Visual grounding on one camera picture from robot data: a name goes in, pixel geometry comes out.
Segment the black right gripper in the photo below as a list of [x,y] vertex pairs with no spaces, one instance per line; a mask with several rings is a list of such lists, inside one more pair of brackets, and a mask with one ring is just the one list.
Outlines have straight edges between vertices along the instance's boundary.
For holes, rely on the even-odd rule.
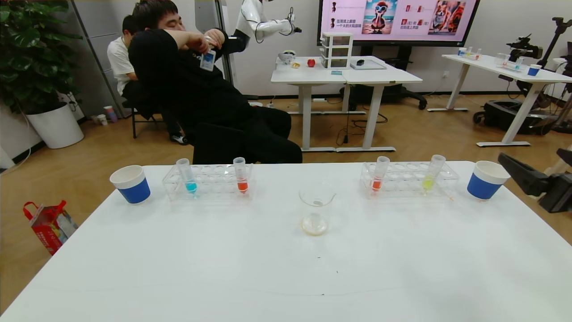
[[[564,164],[572,166],[572,151],[570,149],[559,148],[556,154]],[[549,186],[549,176],[506,153],[499,154],[498,162],[526,195],[541,196],[545,193],[539,204],[547,212],[561,213],[572,211],[571,173],[556,175],[555,180]]]

